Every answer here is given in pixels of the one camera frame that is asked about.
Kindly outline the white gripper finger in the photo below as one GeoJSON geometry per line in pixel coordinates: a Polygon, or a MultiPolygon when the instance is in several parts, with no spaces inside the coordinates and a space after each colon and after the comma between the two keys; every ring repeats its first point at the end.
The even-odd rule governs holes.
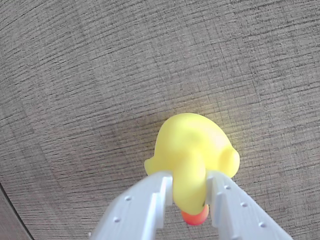
{"type": "Polygon", "coordinates": [[[209,171],[206,203],[220,240],[291,240],[241,187],[219,171],[209,171]]]}
{"type": "Polygon", "coordinates": [[[154,240],[173,204],[173,177],[157,172],[140,180],[107,207],[91,240],[154,240]]]}

